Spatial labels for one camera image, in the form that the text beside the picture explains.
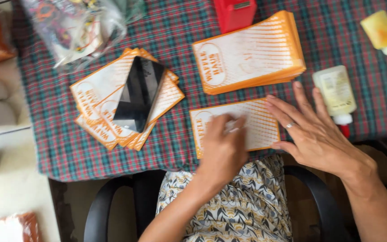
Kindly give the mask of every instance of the yellow glue bottle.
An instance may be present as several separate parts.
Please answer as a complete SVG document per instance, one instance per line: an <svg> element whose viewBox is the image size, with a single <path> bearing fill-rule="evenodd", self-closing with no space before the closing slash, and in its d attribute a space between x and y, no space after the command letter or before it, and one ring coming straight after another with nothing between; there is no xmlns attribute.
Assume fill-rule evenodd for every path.
<svg viewBox="0 0 387 242"><path fill-rule="evenodd" d="M357 108L347 69L338 65L313 74L314 85L320 89L328 113L340 127L344 136L349 137L348 124L353 122L352 113Z"/></svg>
<svg viewBox="0 0 387 242"><path fill-rule="evenodd" d="M361 26L367 33L374 48L387 55L387 13L378 11L361 21Z"/></svg>

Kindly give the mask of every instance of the woman's right hand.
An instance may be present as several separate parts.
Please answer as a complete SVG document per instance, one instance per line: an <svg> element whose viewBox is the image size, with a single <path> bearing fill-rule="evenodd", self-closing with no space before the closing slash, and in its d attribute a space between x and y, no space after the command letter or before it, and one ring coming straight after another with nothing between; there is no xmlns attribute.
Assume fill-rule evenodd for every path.
<svg viewBox="0 0 387 242"><path fill-rule="evenodd" d="M300 164L332 173L345 184L377 180L377 164L343 136L329 116L320 90L313 89L314 112L301 83L294 82L293 89L301 112L275 96L267 96L268 110L283 127L295 123L287 128L294 143L280 141L271 147L290 153Z"/></svg>

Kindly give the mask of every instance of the phone screen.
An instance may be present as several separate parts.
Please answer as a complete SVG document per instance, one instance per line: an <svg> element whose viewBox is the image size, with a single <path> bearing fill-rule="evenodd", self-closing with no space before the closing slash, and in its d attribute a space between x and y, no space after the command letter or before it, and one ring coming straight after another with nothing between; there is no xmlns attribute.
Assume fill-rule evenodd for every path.
<svg viewBox="0 0 387 242"><path fill-rule="evenodd" d="M144 131L164 71L162 64L139 56L134 58L116 108L114 124L138 133Z"/></svg>

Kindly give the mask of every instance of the bottle label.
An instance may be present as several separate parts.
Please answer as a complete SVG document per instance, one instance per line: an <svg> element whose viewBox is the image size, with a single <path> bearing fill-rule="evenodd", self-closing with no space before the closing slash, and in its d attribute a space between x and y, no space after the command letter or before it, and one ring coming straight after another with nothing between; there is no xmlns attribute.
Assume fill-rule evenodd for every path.
<svg viewBox="0 0 387 242"><path fill-rule="evenodd" d="M335 71L320 76L323 95L328 112L334 112L347 108L355 100L352 95L352 88L342 71Z"/></svg>

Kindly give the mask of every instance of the green and red plaid fabric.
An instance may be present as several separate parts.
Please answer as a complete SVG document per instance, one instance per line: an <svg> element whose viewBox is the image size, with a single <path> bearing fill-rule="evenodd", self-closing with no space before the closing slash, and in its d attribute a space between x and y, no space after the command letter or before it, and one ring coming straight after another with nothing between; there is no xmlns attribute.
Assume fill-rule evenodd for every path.
<svg viewBox="0 0 387 242"><path fill-rule="evenodd" d="M116 177L145 170L193 171L195 154L189 110L265 97L271 93L295 104L290 83L246 88L210 96L202 91L191 44L220 34L212 0L146 0L147 15L129 25L127 37L105 56L75 74L61 75L25 17L14 8L13 38L37 145L38 169L52 179L77 181ZM387 1L258 0L255 22L285 9L293 12L307 71L296 80L311 93L313 72L345 65L358 109L351 140L387 135L387 56L375 50L359 21L384 9ZM180 77L185 93L179 104L158 119L140 152L117 146L108 151L74 123L78 116L69 86L121 55L142 47ZM284 129L282 139L290 139ZM250 159L275 152L250 152Z"/></svg>

